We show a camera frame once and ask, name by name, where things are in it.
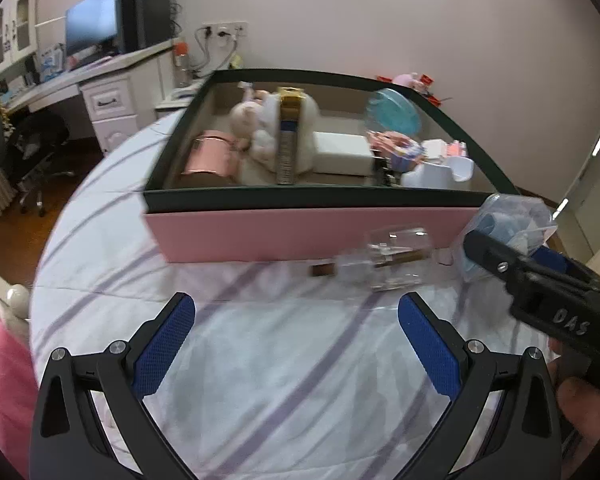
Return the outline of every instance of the plush toy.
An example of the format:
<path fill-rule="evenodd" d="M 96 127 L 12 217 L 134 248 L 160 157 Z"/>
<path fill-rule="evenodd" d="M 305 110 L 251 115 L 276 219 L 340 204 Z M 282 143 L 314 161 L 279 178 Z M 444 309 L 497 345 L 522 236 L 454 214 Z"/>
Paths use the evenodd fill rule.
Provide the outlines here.
<path fill-rule="evenodd" d="M 229 125 L 231 133 L 239 139 L 243 139 L 242 144 L 246 144 L 248 147 L 251 136 L 260 127 L 262 104 L 254 101 L 255 95 L 251 83 L 241 82 L 238 86 L 244 89 L 244 96 L 242 102 L 235 105 L 229 113 Z"/>
<path fill-rule="evenodd" d="M 256 90 L 253 93 L 253 102 L 258 103 L 259 105 L 263 104 L 265 99 L 268 97 L 269 92 L 266 90 Z"/>
<path fill-rule="evenodd" d="M 421 94 L 426 93 L 428 90 L 427 85 L 420 80 L 416 72 L 397 75 L 392 83 L 395 85 L 406 86 L 407 88 L 411 88 L 412 90 L 415 90 Z"/>
<path fill-rule="evenodd" d="M 298 129 L 298 152 L 296 154 L 296 174 L 309 171 L 314 166 L 315 123 L 320 110 L 314 99 L 305 94 L 300 112 Z M 264 96 L 260 121 L 264 129 L 257 130 L 253 136 L 251 156 L 269 171 L 276 171 L 276 151 L 278 131 L 280 129 L 280 95 Z"/>

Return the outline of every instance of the pink box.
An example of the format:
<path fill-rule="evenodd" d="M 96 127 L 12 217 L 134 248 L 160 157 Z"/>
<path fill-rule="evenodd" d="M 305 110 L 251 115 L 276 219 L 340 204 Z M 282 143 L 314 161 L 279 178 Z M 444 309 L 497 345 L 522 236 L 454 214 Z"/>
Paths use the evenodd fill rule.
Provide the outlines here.
<path fill-rule="evenodd" d="M 427 229 L 449 247 L 475 207 L 339 207 L 154 213 L 144 216 L 168 262 L 264 262 L 331 258 L 364 234 L 395 225 Z"/>

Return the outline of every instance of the hand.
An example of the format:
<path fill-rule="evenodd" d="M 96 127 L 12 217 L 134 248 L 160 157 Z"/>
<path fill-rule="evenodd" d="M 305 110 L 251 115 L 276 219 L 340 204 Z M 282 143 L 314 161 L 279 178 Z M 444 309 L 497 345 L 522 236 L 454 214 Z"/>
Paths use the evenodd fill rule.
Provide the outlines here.
<path fill-rule="evenodd" d="M 551 339 L 549 348 L 562 353 L 562 343 Z M 555 382 L 557 360 L 548 364 L 549 375 Z M 564 380 L 556 391 L 558 407 L 565 418 L 582 436 L 573 457 L 562 464 L 562 478 L 568 478 L 589 455 L 600 440 L 600 390 L 586 381 L 572 377 Z"/>

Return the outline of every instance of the storage box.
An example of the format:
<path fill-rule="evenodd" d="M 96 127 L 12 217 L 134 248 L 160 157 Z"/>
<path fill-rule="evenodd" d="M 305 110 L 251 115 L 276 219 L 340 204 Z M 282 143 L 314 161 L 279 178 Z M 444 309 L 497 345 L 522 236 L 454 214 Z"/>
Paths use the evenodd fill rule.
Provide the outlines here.
<path fill-rule="evenodd" d="M 197 137 L 228 129 L 228 113 L 240 102 L 238 82 L 275 91 L 303 88 L 321 111 L 320 132 L 363 135 L 362 117 L 372 92 L 392 88 L 421 111 L 428 138 L 465 142 L 477 177 L 471 191 L 370 186 L 365 177 L 309 173 L 294 186 L 250 158 L 243 183 L 231 187 L 179 188 Z M 469 135 L 413 90 L 356 76 L 301 70 L 215 72 L 200 89 L 165 145 L 144 190 L 146 223 L 170 262 L 223 262 L 328 258 L 363 243 L 368 231 L 389 225 L 425 227 L 436 247 L 448 247 L 492 192 L 516 194 L 515 186 Z"/>

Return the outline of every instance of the pink blanket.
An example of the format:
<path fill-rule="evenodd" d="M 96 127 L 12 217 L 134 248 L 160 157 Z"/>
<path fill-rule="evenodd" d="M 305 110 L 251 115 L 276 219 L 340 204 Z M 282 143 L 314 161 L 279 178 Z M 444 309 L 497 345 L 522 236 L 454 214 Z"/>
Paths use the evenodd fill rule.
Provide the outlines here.
<path fill-rule="evenodd" d="M 29 441 L 38 385 L 29 349 L 0 322 L 0 450 L 29 478 Z"/>

